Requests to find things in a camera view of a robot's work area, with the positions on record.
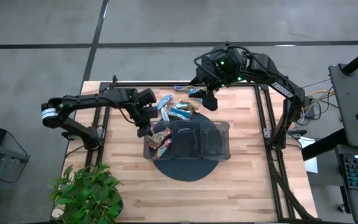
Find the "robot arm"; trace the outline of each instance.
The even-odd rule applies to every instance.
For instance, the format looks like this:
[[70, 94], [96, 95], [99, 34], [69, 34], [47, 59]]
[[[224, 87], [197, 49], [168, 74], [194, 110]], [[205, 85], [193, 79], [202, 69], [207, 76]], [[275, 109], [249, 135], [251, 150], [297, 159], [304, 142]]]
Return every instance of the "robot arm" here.
[[244, 47], [229, 43], [215, 47], [211, 52], [196, 58], [194, 62], [198, 68], [196, 77], [190, 85], [204, 84], [207, 90], [200, 90], [189, 97], [202, 98], [203, 106], [211, 111], [218, 108], [214, 91], [243, 80], [268, 85], [283, 95], [286, 98], [283, 114], [273, 130], [270, 146], [275, 149], [285, 148], [288, 128], [292, 122], [300, 118], [305, 103], [304, 89], [282, 75], [269, 56], [253, 53]]
[[66, 129], [82, 138], [86, 149], [97, 149], [101, 146], [101, 141], [96, 128], [77, 123], [68, 117], [70, 113], [102, 106], [125, 109], [133, 119], [128, 121], [139, 127], [137, 136], [142, 137], [150, 134], [150, 118], [158, 116], [157, 109], [151, 105], [156, 101], [153, 91], [149, 88], [141, 92], [135, 88], [112, 88], [107, 93], [51, 98], [41, 105], [42, 123], [49, 128]]

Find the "wooden table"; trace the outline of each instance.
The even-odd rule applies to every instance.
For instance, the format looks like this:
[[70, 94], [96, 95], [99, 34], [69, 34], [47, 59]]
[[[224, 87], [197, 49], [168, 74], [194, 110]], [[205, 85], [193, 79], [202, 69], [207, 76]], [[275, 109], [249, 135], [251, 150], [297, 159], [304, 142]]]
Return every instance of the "wooden table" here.
[[[188, 99], [186, 93], [173, 91], [172, 87], [152, 89], [157, 101], [167, 94], [172, 94], [175, 101]], [[97, 93], [98, 90], [99, 82], [85, 82], [81, 94]], [[271, 93], [273, 110], [279, 119], [283, 98], [275, 91]], [[194, 99], [191, 101], [209, 119], [230, 124], [232, 156], [228, 161], [220, 162], [210, 175], [194, 182], [170, 179], [158, 171], [153, 162], [144, 159], [143, 138], [136, 136], [137, 128], [125, 121], [119, 110], [111, 110], [103, 163], [109, 165], [112, 174], [123, 183], [118, 187], [124, 201], [118, 222], [277, 221], [254, 88], [223, 88], [216, 97], [219, 109], [214, 112], [203, 108]], [[75, 119], [90, 126], [93, 116], [94, 109], [80, 110]], [[288, 139], [288, 143], [297, 144], [293, 139]], [[72, 141], [68, 152], [81, 145], [80, 140]], [[287, 146], [283, 156], [292, 192], [316, 217], [300, 149]], [[75, 169], [83, 168], [85, 158], [85, 150], [74, 152], [66, 158], [63, 170], [70, 165]], [[287, 214], [282, 192], [280, 198]]]

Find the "plastic bin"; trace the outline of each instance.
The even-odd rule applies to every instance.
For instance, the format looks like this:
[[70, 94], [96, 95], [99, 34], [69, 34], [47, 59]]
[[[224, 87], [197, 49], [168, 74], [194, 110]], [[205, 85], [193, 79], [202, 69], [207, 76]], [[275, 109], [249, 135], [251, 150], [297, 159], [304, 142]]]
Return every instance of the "plastic bin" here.
[[175, 121], [172, 132], [173, 156], [177, 159], [201, 157], [201, 125], [198, 121]]
[[[169, 121], [151, 121], [150, 122], [151, 127], [154, 130], [154, 133], [159, 133], [161, 131], [164, 131], [166, 128], [171, 129], [171, 132], [173, 131], [173, 127], [172, 127], [172, 123]], [[168, 136], [167, 138], [165, 138], [164, 141], [162, 141], [162, 144], [166, 141], [166, 139], [171, 138], [172, 135]], [[153, 149], [152, 147], [149, 146], [149, 137], [145, 136], [144, 137], [144, 148], [143, 148], [143, 156], [146, 159], [152, 160], [152, 161], [159, 161], [159, 160], [165, 160], [165, 159], [170, 159], [172, 157], [172, 143], [171, 145], [168, 147], [168, 149], [162, 154], [162, 156], [158, 159], [153, 159], [154, 154], [157, 152], [156, 149]]]
[[201, 124], [204, 159], [214, 161], [230, 159], [229, 128], [230, 124], [225, 121], [205, 121]]

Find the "yellow cable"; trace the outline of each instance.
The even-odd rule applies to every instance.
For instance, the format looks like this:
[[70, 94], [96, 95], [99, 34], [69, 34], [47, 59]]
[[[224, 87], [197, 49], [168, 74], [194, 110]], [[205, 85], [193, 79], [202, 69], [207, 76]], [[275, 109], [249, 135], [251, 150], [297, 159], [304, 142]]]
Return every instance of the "yellow cable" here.
[[315, 93], [327, 93], [327, 90], [316, 90], [316, 91], [314, 91], [314, 92], [309, 93], [308, 96], [311, 96], [311, 95], [313, 95], [313, 94], [315, 94]]

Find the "green leaves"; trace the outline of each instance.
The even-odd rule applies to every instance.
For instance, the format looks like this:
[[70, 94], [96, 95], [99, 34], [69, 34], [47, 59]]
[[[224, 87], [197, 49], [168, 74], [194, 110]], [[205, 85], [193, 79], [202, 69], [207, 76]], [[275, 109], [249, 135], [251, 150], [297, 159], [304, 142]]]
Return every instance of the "green leaves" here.
[[109, 197], [110, 189], [107, 185], [103, 186], [102, 194], [100, 195], [100, 201], [105, 202]]
[[116, 217], [119, 214], [119, 211], [121, 210], [120, 206], [118, 206], [117, 204], [113, 205], [112, 207], [109, 208], [109, 213]]
[[63, 177], [54, 179], [49, 186], [52, 190], [50, 199], [55, 206], [65, 205], [61, 221], [64, 224], [115, 223], [121, 211], [119, 203], [122, 199], [116, 189], [119, 181], [105, 164], [88, 171], [80, 169], [73, 175], [73, 166], [69, 166]]
[[73, 170], [73, 165], [67, 167], [63, 173], [63, 176], [66, 177], [66, 179], [68, 179], [70, 173], [72, 172]]
[[91, 195], [92, 195], [93, 199], [95, 199], [97, 202], [100, 202], [101, 187], [99, 185], [94, 185], [91, 190]]
[[62, 187], [62, 192], [63, 194], [67, 194], [68, 192], [70, 192], [71, 190], [73, 190], [74, 188], [74, 184], [70, 184], [70, 185], [64, 185]]
[[82, 190], [81, 194], [84, 197], [88, 197], [90, 195], [90, 193], [91, 193], [91, 189], [85, 188], [85, 189]]
[[68, 203], [73, 203], [74, 200], [73, 199], [70, 199], [70, 198], [61, 198], [59, 200], [56, 201], [56, 205], [65, 205], [65, 204], [68, 204]]
[[80, 219], [85, 215], [85, 208], [82, 208], [81, 210], [77, 211], [73, 214], [73, 218]]
[[83, 219], [83, 224], [91, 224], [91, 222], [92, 218], [88, 214], [86, 214]]
[[121, 195], [114, 191], [112, 197], [109, 200], [109, 206], [116, 205], [121, 200]]
[[100, 218], [98, 224], [107, 224], [107, 222], [104, 218]]

